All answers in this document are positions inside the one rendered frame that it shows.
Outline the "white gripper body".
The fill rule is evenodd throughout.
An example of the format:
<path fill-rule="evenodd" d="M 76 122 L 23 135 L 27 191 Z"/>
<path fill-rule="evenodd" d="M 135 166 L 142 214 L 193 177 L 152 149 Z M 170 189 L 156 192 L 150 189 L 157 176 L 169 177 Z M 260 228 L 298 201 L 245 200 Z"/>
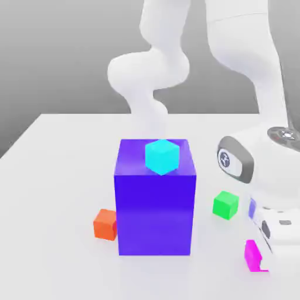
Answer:
<path fill-rule="evenodd" d="M 300 244 L 272 244 L 260 233 L 256 239 L 262 256 L 260 268 L 278 280 L 300 280 Z"/>

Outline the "small magenta cube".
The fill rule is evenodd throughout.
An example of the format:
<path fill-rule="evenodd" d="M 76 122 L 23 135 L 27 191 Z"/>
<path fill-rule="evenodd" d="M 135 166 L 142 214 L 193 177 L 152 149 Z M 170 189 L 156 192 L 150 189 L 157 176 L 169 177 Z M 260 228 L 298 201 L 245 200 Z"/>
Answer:
<path fill-rule="evenodd" d="M 251 272 L 268 272 L 261 268 L 263 257 L 254 240 L 246 240 L 244 258 Z"/>

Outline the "small green cube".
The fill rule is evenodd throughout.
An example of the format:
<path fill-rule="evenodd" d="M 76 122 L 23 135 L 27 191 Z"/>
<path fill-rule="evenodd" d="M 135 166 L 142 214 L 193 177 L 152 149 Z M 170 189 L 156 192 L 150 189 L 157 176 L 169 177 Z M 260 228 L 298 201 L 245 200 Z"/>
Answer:
<path fill-rule="evenodd" d="M 239 197 L 226 191 L 221 191 L 213 202 L 213 214 L 225 220 L 230 220 L 238 211 Z"/>

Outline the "small cyan cube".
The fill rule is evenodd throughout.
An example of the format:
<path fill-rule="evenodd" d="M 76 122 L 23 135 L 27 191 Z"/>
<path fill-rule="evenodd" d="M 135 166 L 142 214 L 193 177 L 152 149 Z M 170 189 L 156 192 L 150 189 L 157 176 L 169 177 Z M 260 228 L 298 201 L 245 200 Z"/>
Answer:
<path fill-rule="evenodd" d="M 145 145 L 145 166 L 151 171 L 165 175 L 179 167 L 180 147 L 166 139 Z"/>

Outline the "small orange cube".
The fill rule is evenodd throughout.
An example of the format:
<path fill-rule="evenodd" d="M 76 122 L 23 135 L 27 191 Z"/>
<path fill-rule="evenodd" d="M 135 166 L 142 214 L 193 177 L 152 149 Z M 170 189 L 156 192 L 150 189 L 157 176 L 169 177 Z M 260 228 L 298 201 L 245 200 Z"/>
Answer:
<path fill-rule="evenodd" d="M 117 218 L 113 210 L 101 209 L 93 221 L 94 236 L 114 241 L 117 236 Z"/>

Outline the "large blue box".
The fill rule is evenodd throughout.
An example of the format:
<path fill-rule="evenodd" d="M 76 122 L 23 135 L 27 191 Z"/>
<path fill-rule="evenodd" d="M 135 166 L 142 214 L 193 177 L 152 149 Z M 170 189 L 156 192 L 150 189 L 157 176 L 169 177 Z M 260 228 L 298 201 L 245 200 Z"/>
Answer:
<path fill-rule="evenodd" d="M 122 139 L 114 172 L 120 255 L 190 255 L 196 169 L 189 143 L 179 147 L 179 167 L 159 175 L 145 165 L 148 139 Z"/>

